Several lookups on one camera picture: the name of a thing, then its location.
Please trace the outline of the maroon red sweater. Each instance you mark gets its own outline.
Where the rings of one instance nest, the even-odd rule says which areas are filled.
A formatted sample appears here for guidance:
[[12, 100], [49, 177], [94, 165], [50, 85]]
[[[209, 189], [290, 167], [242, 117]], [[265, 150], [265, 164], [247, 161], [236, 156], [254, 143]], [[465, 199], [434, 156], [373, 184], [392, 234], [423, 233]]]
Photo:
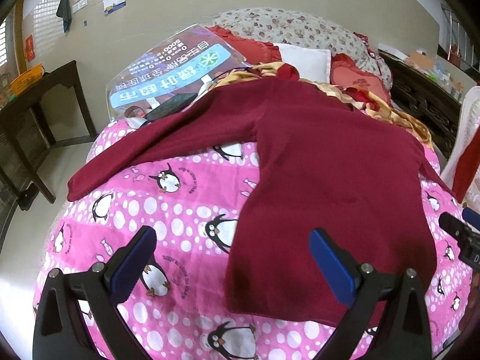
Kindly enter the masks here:
[[244, 203], [224, 279], [227, 309], [336, 324], [343, 316], [308, 238], [323, 228], [360, 263], [414, 269], [427, 290], [437, 252], [422, 179], [439, 182], [423, 145], [310, 83], [267, 77], [214, 88], [191, 108], [128, 134], [69, 180], [74, 202], [126, 167], [253, 142], [259, 181]]

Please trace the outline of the red garment on chair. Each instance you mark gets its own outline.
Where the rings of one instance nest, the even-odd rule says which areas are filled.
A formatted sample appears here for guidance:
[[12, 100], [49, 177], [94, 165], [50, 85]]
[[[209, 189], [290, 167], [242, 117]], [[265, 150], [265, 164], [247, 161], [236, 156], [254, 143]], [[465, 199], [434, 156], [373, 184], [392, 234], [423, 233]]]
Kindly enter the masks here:
[[456, 165], [451, 190], [458, 202], [462, 202], [475, 178], [480, 164], [480, 132], [477, 128], [470, 144], [467, 145]]

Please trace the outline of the dark carved wooden cabinet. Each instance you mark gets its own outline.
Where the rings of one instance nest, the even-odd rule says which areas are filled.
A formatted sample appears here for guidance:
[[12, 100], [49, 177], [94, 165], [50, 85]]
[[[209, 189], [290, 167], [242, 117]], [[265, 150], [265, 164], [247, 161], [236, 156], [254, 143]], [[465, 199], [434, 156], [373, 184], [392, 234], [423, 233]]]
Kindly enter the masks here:
[[449, 159], [458, 132], [461, 104], [443, 88], [394, 55], [380, 51], [391, 70], [392, 101], [421, 121], [431, 132], [433, 143]]

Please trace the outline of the golden red floral blanket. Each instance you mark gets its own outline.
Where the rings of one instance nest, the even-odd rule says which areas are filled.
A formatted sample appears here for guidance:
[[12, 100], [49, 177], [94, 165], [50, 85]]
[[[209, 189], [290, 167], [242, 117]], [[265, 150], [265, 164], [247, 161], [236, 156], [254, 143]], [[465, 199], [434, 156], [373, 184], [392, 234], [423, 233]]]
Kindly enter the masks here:
[[341, 103], [363, 111], [373, 119], [383, 121], [390, 125], [397, 125], [405, 129], [414, 135], [426, 148], [434, 150], [431, 132], [422, 122], [410, 114], [394, 109], [373, 92], [355, 86], [343, 87], [301, 78], [298, 70], [285, 62], [262, 63], [245, 69], [232, 69], [231, 71], [222, 73], [220, 79], [214, 80], [204, 93], [208, 93], [222, 86], [231, 86], [268, 77], [296, 80], [315, 86], [320, 92], [327, 96], [337, 98]]

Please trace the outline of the pink penguin quilt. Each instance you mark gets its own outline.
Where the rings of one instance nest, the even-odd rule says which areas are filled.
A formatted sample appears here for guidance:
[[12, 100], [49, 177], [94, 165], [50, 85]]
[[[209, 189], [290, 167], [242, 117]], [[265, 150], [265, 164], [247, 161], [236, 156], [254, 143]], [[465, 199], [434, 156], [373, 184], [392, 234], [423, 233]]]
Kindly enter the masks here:
[[[157, 243], [128, 300], [117, 306], [148, 359], [312, 359], [334, 324], [235, 314], [224, 300], [224, 275], [240, 211], [260, 178], [253, 142], [129, 166], [70, 202], [50, 233], [37, 278], [36, 312], [49, 272], [85, 272], [106, 263], [138, 230]], [[464, 316], [472, 271], [457, 257], [439, 216], [459, 216], [443, 183], [421, 180], [437, 269], [425, 295], [432, 349], [438, 353]], [[87, 301], [79, 300], [100, 359], [112, 359]]]

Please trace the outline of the red heart pillow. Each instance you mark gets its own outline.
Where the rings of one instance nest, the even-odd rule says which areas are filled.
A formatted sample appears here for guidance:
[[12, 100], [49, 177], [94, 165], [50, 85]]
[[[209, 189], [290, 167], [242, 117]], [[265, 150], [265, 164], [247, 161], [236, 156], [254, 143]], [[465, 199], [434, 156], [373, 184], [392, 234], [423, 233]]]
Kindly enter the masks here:
[[337, 54], [331, 58], [330, 83], [343, 88], [368, 90], [391, 105], [391, 95], [382, 80], [371, 72], [359, 69], [348, 55]]

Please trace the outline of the dark wooden side table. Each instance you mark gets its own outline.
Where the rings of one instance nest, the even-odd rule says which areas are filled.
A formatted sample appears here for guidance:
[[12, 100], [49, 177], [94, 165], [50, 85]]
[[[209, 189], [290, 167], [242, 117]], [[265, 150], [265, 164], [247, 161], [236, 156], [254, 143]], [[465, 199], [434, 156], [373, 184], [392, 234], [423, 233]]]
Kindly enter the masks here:
[[[59, 86], [74, 92], [87, 130], [85, 135], [63, 140], [55, 138], [41, 106], [41, 100], [49, 91]], [[1, 181], [14, 194], [18, 207], [23, 211], [28, 210], [38, 194], [41, 194], [48, 203], [54, 203], [55, 194], [38, 175], [38, 167], [51, 150], [89, 143], [97, 136], [98, 132], [80, 82], [77, 61], [72, 60], [52, 72], [45, 72], [32, 84], [26, 85], [1, 109], [1, 140], [12, 148], [26, 176], [26, 185], [20, 188], [5, 170], [1, 170]]]

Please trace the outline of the white pillow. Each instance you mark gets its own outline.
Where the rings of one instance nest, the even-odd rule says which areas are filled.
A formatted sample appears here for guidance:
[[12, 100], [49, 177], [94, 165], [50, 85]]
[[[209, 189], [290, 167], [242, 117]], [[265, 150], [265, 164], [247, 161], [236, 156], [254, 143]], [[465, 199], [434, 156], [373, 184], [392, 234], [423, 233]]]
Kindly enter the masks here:
[[303, 79], [318, 83], [330, 82], [331, 52], [329, 49], [310, 49], [289, 44], [275, 43], [281, 59], [296, 68]]

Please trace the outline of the yellow box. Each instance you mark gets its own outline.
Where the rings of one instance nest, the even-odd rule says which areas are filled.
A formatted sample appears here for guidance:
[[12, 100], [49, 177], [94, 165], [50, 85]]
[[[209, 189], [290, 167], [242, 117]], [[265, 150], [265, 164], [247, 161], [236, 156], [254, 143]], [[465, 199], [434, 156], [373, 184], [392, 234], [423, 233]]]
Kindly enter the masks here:
[[10, 90], [17, 97], [41, 80], [44, 73], [45, 69], [41, 63], [31, 67], [10, 83]]

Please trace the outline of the floral grey folded duvet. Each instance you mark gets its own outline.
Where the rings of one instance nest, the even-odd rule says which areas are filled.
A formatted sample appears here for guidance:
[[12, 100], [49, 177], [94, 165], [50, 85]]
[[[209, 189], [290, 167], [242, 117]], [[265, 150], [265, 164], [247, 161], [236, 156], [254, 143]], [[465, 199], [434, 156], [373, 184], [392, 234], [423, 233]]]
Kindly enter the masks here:
[[359, 69], [378, 77], [386, 89], [393, 85], [391, 70], [371, 49], [366, 36], [320, 16], [296, 10], [253, 7], [220, 12], [213, 17], [212, 23], [242, 38], [347, 55]]

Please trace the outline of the red ruffled pillow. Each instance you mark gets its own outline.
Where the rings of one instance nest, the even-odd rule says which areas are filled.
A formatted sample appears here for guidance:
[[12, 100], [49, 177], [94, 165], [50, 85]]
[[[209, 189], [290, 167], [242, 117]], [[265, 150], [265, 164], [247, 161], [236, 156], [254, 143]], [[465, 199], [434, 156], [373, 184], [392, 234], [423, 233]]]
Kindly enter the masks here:
[[262, 42], [240, 37], [232, 31], [218, 25], [208, 27], [208, 30], [215, 33], [216, 36], [222, 38], [233, 47], [233, 49], [242, 54], [247, 59], [247, 63], [256, 65], [282, 61], [279, 48], [271, 42]]

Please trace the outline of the clear printed plastic bag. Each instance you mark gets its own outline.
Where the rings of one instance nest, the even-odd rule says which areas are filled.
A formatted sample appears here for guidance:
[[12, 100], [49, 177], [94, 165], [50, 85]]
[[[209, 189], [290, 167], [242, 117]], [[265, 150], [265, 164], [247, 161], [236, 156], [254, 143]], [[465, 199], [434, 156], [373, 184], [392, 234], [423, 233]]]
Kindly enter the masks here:
[[148, 113], [177, 94], [196, 94], [206, 82], [236, 68], [247, 58], [208, 28], [193, 24], [130, 63], [106, 87], [110, 121], [130, 107]]

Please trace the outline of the dark hanging cloth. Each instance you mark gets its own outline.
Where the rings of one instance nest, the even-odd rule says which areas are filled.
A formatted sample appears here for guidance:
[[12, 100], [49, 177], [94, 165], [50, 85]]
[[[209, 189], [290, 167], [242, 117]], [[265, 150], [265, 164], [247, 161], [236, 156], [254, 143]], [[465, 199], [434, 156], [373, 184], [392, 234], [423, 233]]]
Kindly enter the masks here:
[[69, 0], [60, 0], [56, 16], [63, 21], [63, 30], [67, 33], [72, 24], [72, 8]]

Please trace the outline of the red wall sticker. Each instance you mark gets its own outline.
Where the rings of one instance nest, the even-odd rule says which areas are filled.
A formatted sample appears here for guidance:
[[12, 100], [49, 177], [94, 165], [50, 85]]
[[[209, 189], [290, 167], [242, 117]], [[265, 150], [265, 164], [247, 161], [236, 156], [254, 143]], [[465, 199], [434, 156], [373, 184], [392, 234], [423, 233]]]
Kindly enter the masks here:
[[35, 59], [35, 49], [34, 49], [34, 40], [33, 35], [30, 34], [25, 39], [25, 46], [24, 46], [25, 58], [30, 63]]

